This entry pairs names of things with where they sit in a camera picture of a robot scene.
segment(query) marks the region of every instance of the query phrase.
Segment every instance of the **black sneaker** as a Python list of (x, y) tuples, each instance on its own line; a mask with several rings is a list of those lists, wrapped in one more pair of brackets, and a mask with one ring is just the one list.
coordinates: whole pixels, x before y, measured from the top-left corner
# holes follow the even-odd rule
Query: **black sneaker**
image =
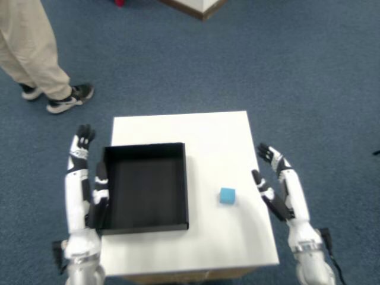
[(23, 89), (21, 96), (28, 101), (36, 100), (43, 93), (42, 90), (38, 87), (31, 88), (28, 85), (22, 83), (20, 83), (20, 86)]
[(94, 94), (94, 87), (89, 84), (72, 86), (71, 95), (63, 100), (49, 100), (46, 110), (53, 114), (62, 113), (76, 105), (83, 105)]

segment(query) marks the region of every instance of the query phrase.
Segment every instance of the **open box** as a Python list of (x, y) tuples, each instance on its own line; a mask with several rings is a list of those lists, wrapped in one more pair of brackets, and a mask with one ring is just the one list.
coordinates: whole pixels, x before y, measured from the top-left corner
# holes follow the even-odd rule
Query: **open box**
[(189, 228), (185, 144), (104, 148), (109, 206), (104, 235)]

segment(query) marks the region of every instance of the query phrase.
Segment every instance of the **blue cube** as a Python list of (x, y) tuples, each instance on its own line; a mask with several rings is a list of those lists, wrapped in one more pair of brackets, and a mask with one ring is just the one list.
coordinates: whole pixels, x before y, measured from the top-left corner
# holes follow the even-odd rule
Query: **blue cube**
[(235, 203), (235, 189), (221, 188), (219, 195), (219, 202), (222, 204), (232, 205)]

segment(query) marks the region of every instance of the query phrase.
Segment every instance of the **beige pants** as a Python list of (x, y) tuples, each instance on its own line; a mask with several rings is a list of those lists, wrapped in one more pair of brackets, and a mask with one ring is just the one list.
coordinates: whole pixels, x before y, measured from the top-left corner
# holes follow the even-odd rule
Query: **beige pants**
[(51, 99), (70, 95), (40, 0), (0, 0), (0, 66), (16, 82), (40, 87)]

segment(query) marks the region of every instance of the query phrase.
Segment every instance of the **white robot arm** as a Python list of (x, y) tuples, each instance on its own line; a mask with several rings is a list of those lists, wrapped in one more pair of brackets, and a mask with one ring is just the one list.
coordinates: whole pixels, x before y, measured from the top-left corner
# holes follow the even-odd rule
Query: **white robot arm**
[(300, 284), (335, 285), (335, 275), (324, 259), (322, 238), (309, 223), (308, 206), (297, 173), (272, 147), (260, 144), (258, 155), (270, 163), (284, 193), (281, 199), (257, 170), (252, 171), (268, 208), (289, 226), (288, 244), (298, 261), (296, 273)]
[(62, 268), (60, 249), (68, 260), (66, 285), (101, 285), (105, 279), (99, 265), (101, 243), (96, 229), (102, 223), (108, 206), (108, 180), (104, 163), (98, 163), (95, 190), (91, 195), (87, 157), (94, 137), (95, 132), (89, 125), (80, 126), (72, 140), (68, 158), (65, 200), (70, 237), (68, 241), (53, 244), (58, 266)]

